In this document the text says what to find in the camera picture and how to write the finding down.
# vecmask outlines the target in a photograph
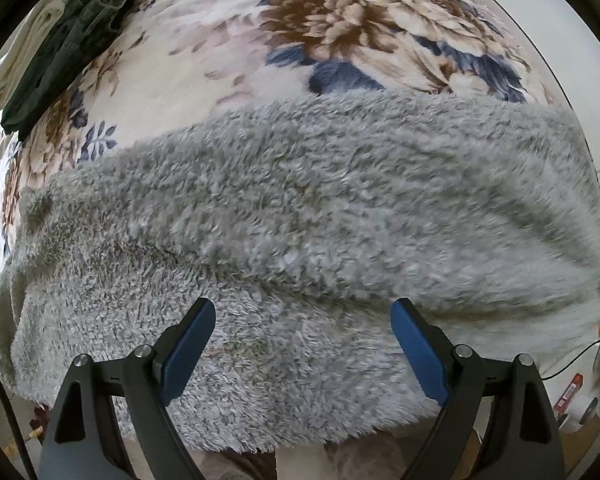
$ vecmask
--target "cream folded fabric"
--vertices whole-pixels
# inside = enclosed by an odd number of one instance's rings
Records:
[[[7,104],[51,28],[62,16],[68,0],[40,0],[8,40],[11,44],[0,59],[0,110]]]

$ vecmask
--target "black cable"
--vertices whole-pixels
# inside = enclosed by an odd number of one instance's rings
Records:
[[[11,401],[9,400],[9,396],[7,392],[4,390],[4,386],[0,382],[0,402],[2,403],[2,407],[4,408],[4,413],[7,416],[7,421],[9,423],[9,427],[11,428],[11,433],[13,433],[13,439],[16,443],[16,447],[18,448],[18,452],[20,453],[20,457],[22,459],[22,465],[24,469],[27,471],[27,475],[29,475],[30,480],[38,480],[38,475],[36,475],[36,470],[33,468],[33,463],[31,462],[31,457],[29,456],[29,451],[27,451],[27,446],[24,443],[24,439],[22,437],[22,433],[20,432],[20,427],[18,425],[18,419],[16,418],[16,414],[13,413],[13,407],[11,405]]]
[[[569,361],[569,364],[567,364],[566,366],[563,366],[562,368],[560,368],[560,370],[558,370],[555,374],[551,374],[551,375],[549,375],[547,377],[542,377],[541,380],[542,381],[548,381],[549,379],[553,379],[554,377],[557,377],[563,371],[565,371],[567,368],[569,368],[572,364],[574,364],[574,362],[576,362],[578,359],[580,359],[582,357],[582,355],[584,354],[584,352],[586,352],[587,350],[589,350],[589,348],[591,348],[593,345],[597,345],[598,343],[600,343],[600,339],[598,339],[597,341],[594,341],[593,343],[591,343],[590,345],[588,345],[582,352],[580,352],[578,355],[576,355],[576,357],[574,357],[571,361]]]

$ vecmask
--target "fuzzy blanket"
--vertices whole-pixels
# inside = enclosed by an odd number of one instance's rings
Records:
[[[245,108],[61,172],[21,215],[6,383],[51,404],[76,354],[124,356],[207,296],[216,331],[169,408],[192,447],[435,413],[389,326],[401,296],[454,342],[543,366],[600,320],[600,190],[558,107],[365,91]]]

